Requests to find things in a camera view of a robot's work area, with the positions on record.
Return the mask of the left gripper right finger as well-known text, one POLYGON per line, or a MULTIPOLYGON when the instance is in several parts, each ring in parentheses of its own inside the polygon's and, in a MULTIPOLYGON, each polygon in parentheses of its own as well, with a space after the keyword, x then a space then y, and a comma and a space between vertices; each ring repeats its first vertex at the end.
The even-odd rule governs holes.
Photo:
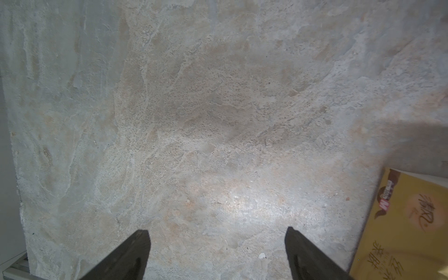
POLYGON ((352 277, 300 231, 288 227, 285 249, 293 280, 351 280, 352 277))

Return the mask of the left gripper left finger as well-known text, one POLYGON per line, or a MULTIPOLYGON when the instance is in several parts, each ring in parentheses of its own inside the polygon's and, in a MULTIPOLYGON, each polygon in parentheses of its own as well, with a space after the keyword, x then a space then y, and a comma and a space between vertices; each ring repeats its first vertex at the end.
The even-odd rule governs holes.
POLYGON ((137 230, 98 265, 85 274, 83 280, 142 280, 151 249, 147 230, 137 230))

